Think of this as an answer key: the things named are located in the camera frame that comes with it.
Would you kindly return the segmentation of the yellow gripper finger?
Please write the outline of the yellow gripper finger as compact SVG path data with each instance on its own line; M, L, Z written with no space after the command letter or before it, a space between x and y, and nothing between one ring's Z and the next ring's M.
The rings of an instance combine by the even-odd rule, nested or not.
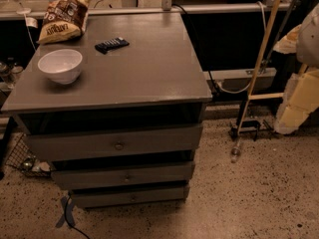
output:
M275 52L281 54L293 54L296 52L296 43L301 25L297 25L291 29L284 37L282 37L273 47Z
M292 74L287 82L274 130L290 134L297 130L319 108L319 69L310 67L302 75Z

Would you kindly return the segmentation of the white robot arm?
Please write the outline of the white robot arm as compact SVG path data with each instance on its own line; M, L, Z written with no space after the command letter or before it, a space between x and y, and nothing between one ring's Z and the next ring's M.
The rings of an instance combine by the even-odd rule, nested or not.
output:
M291 75L276 114L274 130L290 134L319 108L319 4L273 50L281 54L295 53L297 61L308 67L307 72Z

